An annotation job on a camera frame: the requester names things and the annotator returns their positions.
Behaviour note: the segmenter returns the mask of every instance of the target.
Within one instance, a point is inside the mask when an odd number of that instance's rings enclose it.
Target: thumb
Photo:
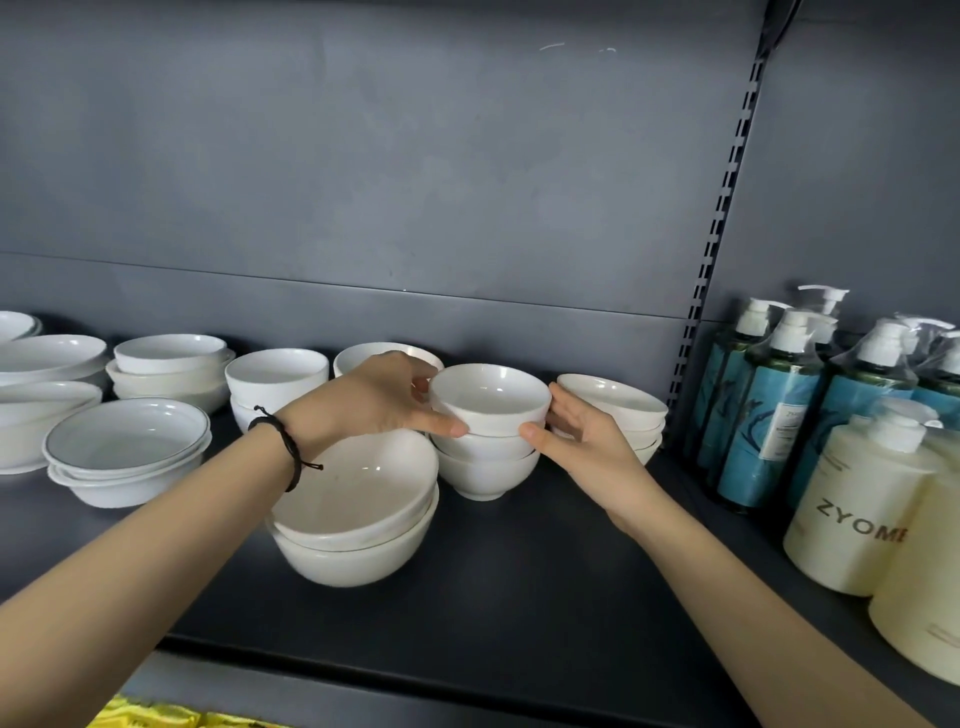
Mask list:
[[[538,452],[542,452],[561,468],[568,470],[567,464],[570,456],[576,449],[576,443],[573,440],[557,437],[553,432],[547,432],[535,423],[523,423],[519,428],[519,433],[520,437],[534,446]]]

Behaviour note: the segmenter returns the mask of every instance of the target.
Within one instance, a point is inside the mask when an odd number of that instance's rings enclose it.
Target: forearm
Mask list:
[[[623,515],[766,728],[929,723],[814,629],[659,488]]]
[[[292,474],[257,427],[0,607],[0,725],[86,725]]]

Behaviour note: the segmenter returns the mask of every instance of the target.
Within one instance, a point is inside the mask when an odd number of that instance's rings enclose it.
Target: hand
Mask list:
[[[460,437],[467,426],[424,401],[427,380],[436,373],[435,367],[403,352],[378,354],[290,402],[277,415],[307,450],[402,427]]]
[[[613,417],[556,382],[550,385],[550,393],[553,402],[546,421],[575,439],[567,440],[534,423],[521,425],[520,436],[566,470],[623,530],[627,514],[660,486],[636,459]]]

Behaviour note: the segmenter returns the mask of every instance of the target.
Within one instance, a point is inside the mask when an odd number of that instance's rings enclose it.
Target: right hand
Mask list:
[[[575,439],[567,440],[535,423],[521,425],[520,436],[566,470],[622,528],[629,514],[660,486],[636,459],[613,417],[556,382],[550,385],[550,393],[553,401],[546,421]]]

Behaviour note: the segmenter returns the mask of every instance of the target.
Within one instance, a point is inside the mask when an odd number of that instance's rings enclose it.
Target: stack of bowls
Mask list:
[[[43,440],[47,474],[84,503],[126,508],[173,487],[203,462],[210,420],[162,398],[116,400],[71,414]]]
[[[351,437],[317,462],[324,469],[304,469],[267,519],[290,566],[318,584],[358,587],[409,561],[440,501],[426,438],[404,429]]]
[[[415,356],[417,359],[422,359],[427,364],[432,364],[437,368],[437,371],[441,371],[444,368],[444,363],[436,355],[428,352],[426,349],[413,347],[409,344],[394,344],[386,341],[377,341],[371,344],[357,344],[354,347],[344,349],[342,352],[338,353],[333,359],[333,375],[335,377],[343,376],[350,370],[360,366],[360,364],[362,364],[371,356],[386,352],[403,352],[408,356]]]
[[[613,416],[636,457],[646,465],[663,443],[669,411],[666,404],[642,390],[599,376],[560,375],[557,383],[597,409]],[[569,434],[551,427],[557,434]]]
[[[235,354],[216,336],[165,333],[118,344],[107,375],[121,400],[164,397],[200,407],[208,415],[229,399],[224,369]]]
[[[31,336],[0,344],[0,387],[35,381],[85,381],[109,386],[107,342],[79,334]]]
[[[0,475],[40,470],[43,438],[65,417],[99,404],[100,387],[82,381],[41,381],[0,387]]]
[[[227,366],[230,407],[241,432],[261,417],[257,405],[274,414],[330,378],[330,362],[309,349],[266,349],[234,359]]]
[[[527,422],[543,423],[550,390],[535,376],[494,364],[461,364],[430,382],[430,404],[466,423],[468,434],[431,435],[440,475],[461,496],[494,500],[526,480],[540,459],[517,434]]]
[[[0,311],[0,344],[28,339],[43,333],[43,324],[36,316],[17,311]]]

